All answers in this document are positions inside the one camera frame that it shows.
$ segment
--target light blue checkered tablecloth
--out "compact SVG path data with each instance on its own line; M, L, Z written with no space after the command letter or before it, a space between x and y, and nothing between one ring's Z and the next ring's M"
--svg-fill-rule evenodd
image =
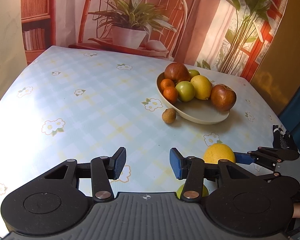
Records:
M191 66L211 82L237 93L229 117L199 125L181 117L172 125L161 115L166 106L156 78L169 61L106 51L53 46L29 65L0 101L0 205L3 198L62 161L79 163L112 155L121 146L127 162L118 191L176 191L169 150L202 157L217 141L233 151L272 147L272 124L279 119L243 78ZM257 174L269 171L252 164ZM207 182L209 190L214 189ZM90 182L80 190L91 195ZM0 215L0 236L7 233Z

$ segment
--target orange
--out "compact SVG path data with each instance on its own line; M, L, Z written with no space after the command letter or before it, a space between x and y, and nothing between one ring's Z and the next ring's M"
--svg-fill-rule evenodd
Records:
M174 82L171 79L165 78L160 83L161 90L165 90L167 87L174 87Z
M163 96L169 103L174 104L178 99L178 90L174 87L167 87L163 91Z

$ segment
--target fruit bowl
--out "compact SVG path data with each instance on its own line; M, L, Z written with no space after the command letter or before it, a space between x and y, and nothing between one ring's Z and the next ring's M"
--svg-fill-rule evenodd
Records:
M175 109L178 115L191 122L199 124L216 124L225 120L229 116L230 111L220 112L211 104L210 100L198 100L196 98L189 102L177 101L174 105L169 103L164 98L162 91L160 90L160 83L164 79L164 73L161 73L157 78L157 90L163 103L169 107Z

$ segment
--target white flower pot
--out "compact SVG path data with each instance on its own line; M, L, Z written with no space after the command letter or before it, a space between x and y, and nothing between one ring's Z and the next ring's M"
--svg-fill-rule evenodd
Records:
M112 43L127 48L137 49L144 37L145 31L125 29L117 26L111 27Z

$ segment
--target lemon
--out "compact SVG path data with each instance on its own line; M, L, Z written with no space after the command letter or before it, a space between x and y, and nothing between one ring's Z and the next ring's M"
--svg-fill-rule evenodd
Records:
M182 190L183 190L184 185L185 185L185 184L182 184L182 185L178 188L178 190L176 191L177 197L178 197L178 198L180 198L180 196L181 196L181 193L182 193ZM209 191L208 191L207 187L206 187L205 185L203 185L203 188L202 188L202 196L203 196L203 197L206 197L206 196L208 196L208 195L209 195Z
M218 160L220 159L227 159L235 163L235 156L233 151L228 145L225 145L223 143L215 143L209 146L202 159L205 163L218 164Z
M198 75L194 76L190 83L194 86L195 95L194 97L201 100L207 100L210 97L212 86L209 79L205 76Z

